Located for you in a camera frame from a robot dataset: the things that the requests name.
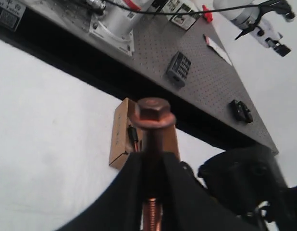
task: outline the copper bolt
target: copper bolt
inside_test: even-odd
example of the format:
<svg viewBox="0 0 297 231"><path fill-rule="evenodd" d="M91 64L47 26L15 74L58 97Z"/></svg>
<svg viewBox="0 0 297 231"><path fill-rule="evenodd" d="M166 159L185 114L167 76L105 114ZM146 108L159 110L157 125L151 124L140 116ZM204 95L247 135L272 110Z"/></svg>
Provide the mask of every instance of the copper bolt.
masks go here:
<svg viewBox="0 0 297 231"><path fill-rule="evenodd" d="M156 198L148 199L143 204L143 231L161 230L161 206Z"/></svg>
<svg viewBox="0 0 297 231"><path fill-rule="evenodd" d="M160 231L161 203L158 197L162 191L159 187L163 129L175 124L175 116L166 100L145 98L138 101L130 120L143 132L143 181L146 194L143 203L143 231Z"/></svg>

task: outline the bolt threads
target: bolt threads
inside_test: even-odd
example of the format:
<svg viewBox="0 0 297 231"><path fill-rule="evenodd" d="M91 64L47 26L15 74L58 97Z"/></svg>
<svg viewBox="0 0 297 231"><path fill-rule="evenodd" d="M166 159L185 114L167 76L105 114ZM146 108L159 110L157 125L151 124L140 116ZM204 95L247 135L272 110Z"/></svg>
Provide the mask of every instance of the bolt threads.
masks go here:
<svg viewBox="0 0 297 231"><path fill-rule="evenodd" d="M156 198L143 204L143 231L161 231L161 205Z"/></svg>

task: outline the brown cardboard box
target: brown cardboard box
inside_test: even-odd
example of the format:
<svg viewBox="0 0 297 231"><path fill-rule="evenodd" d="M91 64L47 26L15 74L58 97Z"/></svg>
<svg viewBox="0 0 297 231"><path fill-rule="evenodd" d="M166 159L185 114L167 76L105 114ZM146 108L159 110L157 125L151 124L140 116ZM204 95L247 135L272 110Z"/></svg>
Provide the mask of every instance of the brown cardboard box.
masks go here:
<svg viewBox="0 0 297 231"><path fill-rule="evenodd" d="M133 152L127 128L131 124L129 116L135 111L135 105L134 101L126 98L114 112L109 165L118 170L123 167L128 155ZM142 132L140 129L137 129L137 133L140 143ZM175 125L164 130L163 150L174 153L180 159Z"/></svg>

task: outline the white floor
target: white floor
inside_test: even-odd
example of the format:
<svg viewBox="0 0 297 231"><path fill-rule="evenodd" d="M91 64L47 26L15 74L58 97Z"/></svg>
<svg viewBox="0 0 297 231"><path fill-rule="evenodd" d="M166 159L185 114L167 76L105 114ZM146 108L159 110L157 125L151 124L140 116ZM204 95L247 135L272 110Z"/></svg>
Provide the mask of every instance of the white floor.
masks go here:
<svg viewBox="0 0 297 231"><path fill-rule="evenodd" d="M108 160L119 103L0 41L0 231L54 230L99 197L117 174ZM222 152L177 136L195 172Z"/></svg>

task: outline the hex bolt head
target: hex bolt head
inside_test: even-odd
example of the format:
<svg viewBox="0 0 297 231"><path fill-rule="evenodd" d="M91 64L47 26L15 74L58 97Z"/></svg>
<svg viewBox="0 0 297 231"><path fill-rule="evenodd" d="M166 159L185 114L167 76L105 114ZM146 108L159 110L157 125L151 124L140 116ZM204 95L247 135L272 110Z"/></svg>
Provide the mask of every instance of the hex bolt head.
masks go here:
<svg viewBox="0 0 297 231"><path fill-rule="evenodd" d="M160 98L144 98L138 101L136 116L140 120L160 121L170 113L168 101Z"/></svg>

